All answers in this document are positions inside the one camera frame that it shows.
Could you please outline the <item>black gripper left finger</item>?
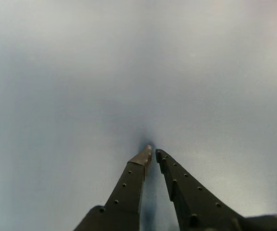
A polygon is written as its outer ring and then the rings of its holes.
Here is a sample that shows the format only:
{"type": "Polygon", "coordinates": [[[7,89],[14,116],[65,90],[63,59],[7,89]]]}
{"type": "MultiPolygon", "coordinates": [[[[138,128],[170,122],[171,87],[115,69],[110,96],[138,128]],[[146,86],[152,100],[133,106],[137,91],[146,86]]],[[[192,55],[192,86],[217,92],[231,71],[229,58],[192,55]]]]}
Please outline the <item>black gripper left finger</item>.
{"type": "Polygon", "coordinates": [[[147,145],[127,162],[106,204],[93,207],[75,230],[138,231],[143,183],[151,161],[152,146],[147,145]]]}

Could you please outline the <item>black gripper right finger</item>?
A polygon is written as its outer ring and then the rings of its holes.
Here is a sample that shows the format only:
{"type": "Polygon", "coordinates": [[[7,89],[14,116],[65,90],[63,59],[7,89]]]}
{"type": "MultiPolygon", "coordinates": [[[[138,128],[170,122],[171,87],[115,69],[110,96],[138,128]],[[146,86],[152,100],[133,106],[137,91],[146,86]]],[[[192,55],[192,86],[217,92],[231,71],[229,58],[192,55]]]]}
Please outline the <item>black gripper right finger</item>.
{"type": "Polygon", "coordinates": [[[181,231],[241,231],[242,216],[225,205],[171,155],[156,150],[181,231]]]}

